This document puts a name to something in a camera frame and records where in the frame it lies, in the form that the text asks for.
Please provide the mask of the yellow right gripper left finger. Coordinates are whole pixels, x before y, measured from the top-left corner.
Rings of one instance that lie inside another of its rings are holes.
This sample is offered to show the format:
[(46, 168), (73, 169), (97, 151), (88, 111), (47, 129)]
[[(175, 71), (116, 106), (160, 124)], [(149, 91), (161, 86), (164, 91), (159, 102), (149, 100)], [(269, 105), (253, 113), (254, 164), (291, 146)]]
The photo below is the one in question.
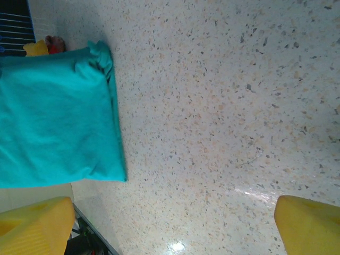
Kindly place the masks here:
[(74, 222), (69, 197), (2, 212), (1, 254), (64, 254)]

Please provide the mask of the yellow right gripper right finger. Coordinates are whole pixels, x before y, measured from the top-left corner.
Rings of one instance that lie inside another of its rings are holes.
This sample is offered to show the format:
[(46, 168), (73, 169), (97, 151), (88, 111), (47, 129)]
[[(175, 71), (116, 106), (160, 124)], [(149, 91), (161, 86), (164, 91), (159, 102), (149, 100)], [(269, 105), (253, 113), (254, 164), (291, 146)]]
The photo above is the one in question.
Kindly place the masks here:
[(287, 254), (339, 254), (339, 207), (282, 195), (274, 219)]

